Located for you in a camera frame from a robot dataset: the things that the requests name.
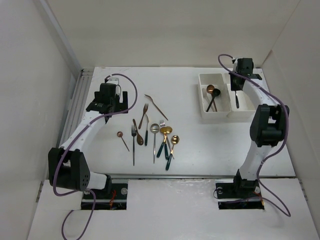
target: copper spoon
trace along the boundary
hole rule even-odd
[[[116,135],[117,135],[119,138],[121,138],[121,139],[122,139],[122,141],[123,141],[123,143],[124,143],[124,145],[125,145],[126,149],[128,149],[128,151],[130,152],[130,150],[129,150],[129,148],[128,148],[128,146],[127,146],[126,142],[125,142],[125,140],[122,138],[122,136],[124,135],[124,134],[122,133],[122,131],[118,131]]]
[[[207,93],[210,94],[211,96],[213,96],[214,90],[215,90],[215,86],[213,86],[213,85],[208,85],[206,87]],[[217,106],[216,106],[215,100],[213,100],[213,105],[214,105],[215,111],[217,112]]]
[[[139,134],[138,132],[138,128],[137,128],[137,123],[136,123],[136,120],[135,119],[132,119],[133,121],[133,124],[135,126],[135,129],[136,129],[136,142],[142,146],[144,144],[144,139],[142,138],[142,136]]]

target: cable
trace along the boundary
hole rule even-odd
[[[73,144],[75,144],[75,142],[78,140],[78,138],[90,127],[91,124],[93,124],[95,121],[97,121],[98,119],[101,119],[101,118],[104,118],[104,117],[111,117],[113,115],[117,115],[117,114],[123,114],[123,113],[126,113],[128,112],[129,110],[131,110],[135,105],[136,105],[136,102],[138,100],[138,90],[137,90],[137,87],[135,85],[135,83],[129,78],[127,77],[126,75],[123,75],[121,73],[114,73],[114,74],[110,74],[109,76],[106,77],[106,79],[110,78],[111,76],[121,76],[121,77],[124,77],[126,79],[128,79],[133,87],[134,87],[134,91],[135,91],[135,99],[134,99],[134,102],[133,104],[131,105],[131,107],[129,107],[128,109],[126,110],[123,110],[123,111],[118,111],[118,112],[112,112],[112,113],[107,113],[107,114],[104,114],[104,115],[100,115],[96,118],[94,118],[91,122],[89,122],[89,124],[87,126],[85,126],[80,132],[79,134],[73,139],[73,141],[70,143],[70,145],[64,150],[64,153],[62,154],[61,158],[60,158],[60,161],[58,163],[58,165],[56,166],[56,169],[55,169],[55,172],[54,172],[54,177],[53,177],[53,192],[56,196],[58,197],[63,197],[63,196],[67,196],[69,194],[73,194],[75,192],[77,192],[76,190],[73,190],[73,191],[69,191],[69,192],[66,192],[66,193],[58,193],[57,192],[57,177],[58,177],[58,173],[59,173],[59,170],[60,170],[60,167],[68,153],[68,151],[70,150],[70,148],[72,147]],[[90,192],[92,195],[93,195],[93,205],[92,205],[92,210],[91,210],[91,213],[90,213],[90,216],[88,218],[88,221],[86,222],[86,225],[83,229],[83,232],[81,233],[80,237],[77,238],[76,240],[79,240],[82,238],[82,236],[85,234],[86,230],[87,230],[87,227],[89,225],[89,222],[91,220],[91,217],[92,217],[92,214],[94,213],[94,210],[95,210],[95,206],[96,206],[96,195],[95,193],[88,189],[87,190],[88,192]],[[67,218],[69,217],[69,215],[73,212],[74,210],[71,210],[65,217],[65,219],[63,220],[63,223],[62,223],[62,227],[61,227],[61,233],[62,233],[62,237],[64,240],[67,240],[65,234],[64,234],[64,226],[65,226],[65,222],[67,220]]]
[[[239,78],[242,78],[242,79],[245,79],[247,81],[249,81],[250,83],[252,83],[253,85],[255,85],[258,89],[260,89],[263,93],[265,93],[266,95],[268,95],[269,97],[275,99],[276,101],[278,101],[278,103],[281,105],[281,108],[284,112],[284,118],[285,118],[285,132],[284,132],[284,138],[283,138],[283,142],[282,142],[282,145],[281,147],[276,151],[274,152],[273,154],[270,154],[268,155],[267,157],[265,157],[262,161],[261,161],[261,164],[256,172],[256,178],[259,182],[259,184],[264,187],[264,189],[266,189],[269,193],[271,193],[276,199],[278,199],[278,201],[284,206],[286,212],[284,210],[282,210],[278,205],[276,205],[273,201],[265,198],[265,197],[262,197],[262,196],[254,196],[254,197],[249,197],[249,198],[246,198],[246,199],[239,199],[239,200],[236,200],[236,201],[230,201],[229,203],[238,203],[238,202],[244,202],[244,201],[247,201],[247,200],[250,200],[250,199],[263,199],[269,203],[271,203],[272,205],[274,205],[278,210],[280,210],[284,215],[286,215],[287,217],[291,217],[291,213],[287,207],[287,205],[280,199],[280,197],[278,197],[274,192],[272,192],[269,188],[267,188],[260,180],[260,171],[261,171],[261,168],[263,166],[263,164],[269,159],[269,158],[272,158],[273,156],[277,155],[278,153],[280,153],[282,151],[282,149],[284,149],[286,143],[287,143],[287,139],[288,139],[288,131],[289,131],[289,115],[288,115],[288,111],[287,111],[287,108],[285,106],[285,104],[279,99],[277,98],[276,96],[274,96],[273,94],[271,94],[270,92],[268,92],[267,90],[265,90],[264,88],[262,88],[259,84],[257,84],[256,82],[252,81],[250,78],[246,77],[246,76],[242,76],[240,74],[237,74],[236,72],[234,71],[231,71],[229,70],[220,60],[220,57],[222,56],[226,56],[226,57],[229,57],[231,59],[234,59],[233,56],[229,55],[229,54],[220,54],[218,56],[218,62],[220,63],[220,65],[225,69],[227,70],[229,73],[239,77]]]

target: gold spoon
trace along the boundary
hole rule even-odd
[[[172,158],[172,154],[174,153],[174,147],[176,144],[178,144],[180,141],[180,138],[177,136],[177,135],[174,135],[172,138],[171,138],[171,142],[172,142],[172,149],[171,149],[171,153],[170,153],[170,156],[169,156],[169,160],[168,162],[166,163],[166,166],[165,166],[165,170],[168,171],[169,168],[170,168],[170,163],[171,163],[171,158]]]
[[[127,146],[126,142],[125,142],[125,140],[122,138],[122,136],[124,135],[124,134],[122,133],[122,131],[118,131],[116,135],[117,135],[119,138],[121,138],[121,139],[122,139],[122,141],[123,141],[123,143],[124,143],[124,145],[125,145],[126,149],[128,149],[128,151],[130,152],[130,150],[129,150],[129,148],[128,148],[128,146]]]
[[[161,143],[161,146],[159,148],[158,153],[156,154],[156,157],[159,158],[162,152],[162,148],[164,147],[166,140],[167,140],[167,134],[170,134],[172,132],[172,128],[170,126],[164,126],[162,128],[160,128],[160,133],[162,133],[164,135],[164,140]]]
[[[138,132],[138,128],[137,128],[137,123],[136,123],[136,120],[135,119],[132,119],[133,121],[133,124],[134,124],[134,127],[136,129],[136,142],[142,146],[144,144],[144,139],[142,138],[142,136],[139,134]]]

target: cutlery organizer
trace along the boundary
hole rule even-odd
[[[214,105],[212,104],[212,108],[206,112],[212,99],[211,94],[207,93],[208,85],[213,85],[221,91],[221,94],[214,99],[217,111],[213,111]],[[221,73],[199,74],[198,93],[200,112],[203,119],[221,119],[230,113],[230,96]]]
[[[235,92],[231,91],[230,76],[228,73],[201,73],[199,74],[198,94],[200,112],[203,119],[249,119],[256,112],[256,109],[243,91],[237,91],[239,108],[236,106]],[[213,105],[209,112],[206,112],[212,96],[207,93],[207,86],[213,85],[221,91],[221,95],[214,99],[217,112]]]

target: spoon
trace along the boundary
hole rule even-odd
[[[170,163],[171,163],[171,159],[172,159],[172,154],[174,153],[174,147],[176,144],[179,143],[179,140],[180,138],[177,136],[177,135],[174,135],[172,138],[171,138],[171,142],[172,142],[172,149],[171,149],[171,153],[170,153],[170,156],[169,156],[169,160],[168,162],[166,163],[166,166],[165,166],[165,170],[168,171],[169,168],[170,168]]]
[[[138,132],[138,128],[137,128],[137,123],[136,123],[136,120],[135,119],[132,119],[133,121],[133,124],[135,126],[135,129],[136,129],[136,142],[142,146],[144,144],[144,139],[142,138],[142,136],[139,134]]]
[[[123,141],[123,143],[124,143],[124,145],[125,145],[126,149],[128,149],[128,151],[130,152],[130,150],[129,150],[129,148],[128,148],[128,146],[127,146],[126,142],[125,142],[125,140],[122,138],[122,136],[124,135],[124,134],[122,133],[122,131],[118,131],[116,135],[117,135],[119,138],[121,138],[121,139],[122,139],[122,141]]]
[[[215,97],[218,97],[220,94],[221,94],[221,91],[220,91],[218,88],[213,89],[213,91],[212,91],[212,100],[211,100],[208,108],[206,109],[206,112],[209,111],[212,103],[213,103],[213,105],[214,105],[215,111],[217,112],[217,107],[216,107],[216,103],[215,103]]]
[[[215,90],[215,86],[213,86],[211,84],[206,87],[206,92],[208,94],[210,94],[212,97],[213,97],[214,90]],[[214,105],[215,111],[217,112],[217,107],[216,107],[216,102],[215,101],[213,101],[213,105]]]
[[[152,124],[150,127],[150,132],[154,134],[154,140],[153,140],[153,164],[155,164],[156,159],[156,134],[159,132],[160,126],[156,123]]]
[[[159,148],[158,153],[156,154],[156,157],[159,158],[162,152],[162,148],[164,147],[166,140],[167,140],[167,134],[170,134],[172,132],[172,128],[170,126],[164,126],[160,128],[160,132],[164,135],[164,140],[161,143],[161,146]]]

